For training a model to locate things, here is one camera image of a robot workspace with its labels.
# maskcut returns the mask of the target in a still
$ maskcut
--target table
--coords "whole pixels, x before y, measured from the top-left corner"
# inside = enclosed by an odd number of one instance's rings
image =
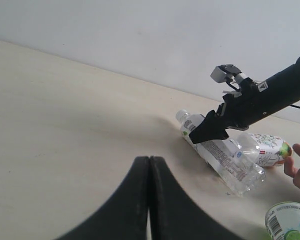
[[[282,201],[300,203],[300,190],[276,167],[257,190],[229,195],[175,120],[180,109],[205,114],[218,104],[0,41],[0,240],[69,231],[144,155],[163,156],[188,195],[222,225],[245,239],[267,239],[266,211]],[[249,131],[300,143],[300,124],[276,117]]]

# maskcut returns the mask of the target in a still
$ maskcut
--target white bottle cap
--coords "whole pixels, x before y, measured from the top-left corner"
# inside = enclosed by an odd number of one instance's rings
[[[186,114],[188,114],[188,111],[182,109],[182,110],[180,110],[180,111],[178,111],[178,112],[176,113],[175,119],[177,119],[177,121],[178,121],[179,123],[182,123],[183,118],[184,118],[184,116],[185,116]]]

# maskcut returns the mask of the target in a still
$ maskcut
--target robotic arm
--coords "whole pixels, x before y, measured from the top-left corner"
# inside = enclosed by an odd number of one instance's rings
[[[189,137],[194,144],[225,140],[226,129],[245,131],[249,125],[300,100],[300,57],[295,64],[257,83],[232,64],[217,66],[211,74],[217,83],[234,89],[226,92],[217,111],[211,110]],[[235,81],[239,88],[231,83]]]

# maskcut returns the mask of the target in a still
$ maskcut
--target plastic bottle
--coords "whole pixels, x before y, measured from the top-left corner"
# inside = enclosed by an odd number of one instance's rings
[[[243,154],[231,139],[192,143],[189,134],[205,119],[203,115],[180,110],[175,118],[181,123],[184,139],[212,166],[233,193],[242,196],[264,181],[264,169]]]
[[[233,143],[254,163],[261,167],[281,166],[293,154],[281,137],[268,134],[242,133]]]

